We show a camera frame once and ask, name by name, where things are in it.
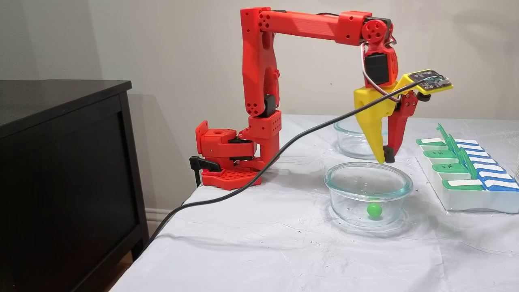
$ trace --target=cabinet door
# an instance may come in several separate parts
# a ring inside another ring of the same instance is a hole
[[[0,140],[18,292],[69,291],[136,226],[123,128],[116,96]]]

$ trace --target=baseboard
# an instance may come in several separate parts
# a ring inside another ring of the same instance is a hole
[[[146,208],[146,221],[148,222],[148,232],[151,236],[159,224],[164,220],[167,214],[171,212],[171,210],[164,209],[154,209],[154,208]]]

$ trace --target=black dresser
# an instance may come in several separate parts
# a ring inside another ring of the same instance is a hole
[[[130,81],[0,81],[0,291],[100,291],[148,240]]]

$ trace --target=robotic arm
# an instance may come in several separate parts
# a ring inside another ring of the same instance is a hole
[[[248,183],[256,171],[264,168],[279,151],[281,112],[276,108],[280,99],[280,74],[272,46],[276,33],[329,39],[352,46],[367,43],[369,47],[367,52],[363,52],[363,62],[368,78],[365,78],[365,87],[354,92],[355,108],[381,97],[384,88],[393,91],[413,82],[407,75],[397,82],[398,63],[396,53],[390,46],[393,24],[389,19],[372,17],[371,13],[360,11],[313,15],[271,10],[269,7],[242,9],[240,13],[243,90],[249,126],[237,133],[232,129],[209,129],[207,121],[204,121],[196,128],[198,153],[206,158],[204,161],[220,166],[203,170],[204,185],[215,185],[225,190],[239,188]],[[395,101],[385,100],[357,114],[357,120],[380,163],[394,162],[394,154],[402,143],[407,117],[414,113],[420,98],[427,99],[428,91],[422,91],[425,95],[416,96],[409,91],[403,95],[401,102],[397,100],[396,107]],[[384,116],[389,116],[389,144],[383,148],[381,119]],[[261,155],[255,157],[258,144]]]

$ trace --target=white tablecloth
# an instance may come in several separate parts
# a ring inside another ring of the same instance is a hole
[[[281,144],[331,118],[284,115]],[[415,190],[392,227],[362,230],[329,212],[324,173],[354,160],[328,127],[290,147],[260,186],[179,212],[112,292],[519,291],[519,215],[446,212],[415,159],[414,140],[440,137],[437,123],[515,171],[519,121],[411,118],[392,166]],[[188,202],[226,193],[199,187]]]

